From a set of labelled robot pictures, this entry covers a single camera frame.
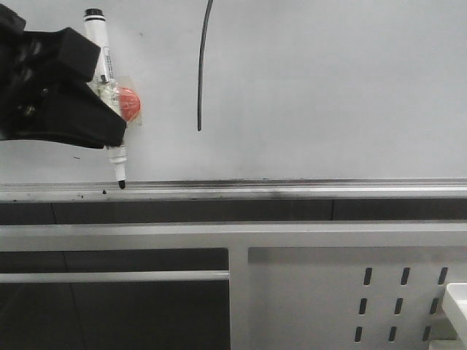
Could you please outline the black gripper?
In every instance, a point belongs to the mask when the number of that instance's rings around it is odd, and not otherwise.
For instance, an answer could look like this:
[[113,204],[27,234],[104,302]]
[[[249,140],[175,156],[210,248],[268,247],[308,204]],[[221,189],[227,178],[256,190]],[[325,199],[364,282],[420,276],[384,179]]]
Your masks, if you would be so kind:
[[72,28],[27,31],[1,7],[1,140],[102,149],[123,143],[126,123],[88,85],[101,49]]

